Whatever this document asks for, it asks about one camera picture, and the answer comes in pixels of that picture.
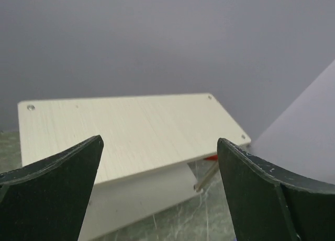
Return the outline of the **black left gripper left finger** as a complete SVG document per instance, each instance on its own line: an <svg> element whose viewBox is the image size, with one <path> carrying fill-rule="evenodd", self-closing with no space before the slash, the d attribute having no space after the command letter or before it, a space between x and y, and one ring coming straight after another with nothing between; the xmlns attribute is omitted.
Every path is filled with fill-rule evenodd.
<svg viewBox="0 0 335 241"><path fill-rule="evenodd" d="M1 173L1 240L78 240L103 148L96 135Z"/></svg>

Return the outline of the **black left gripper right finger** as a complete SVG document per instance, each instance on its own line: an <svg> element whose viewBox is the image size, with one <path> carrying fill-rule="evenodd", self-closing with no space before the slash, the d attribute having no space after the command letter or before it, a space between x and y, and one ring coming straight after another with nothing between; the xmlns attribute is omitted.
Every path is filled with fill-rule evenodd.
<svg viewBox="0 0 335 241"><path fill-rule="evenodd" d="M237 240L334 240L334 185L217 142L219 170Z"/></svg>

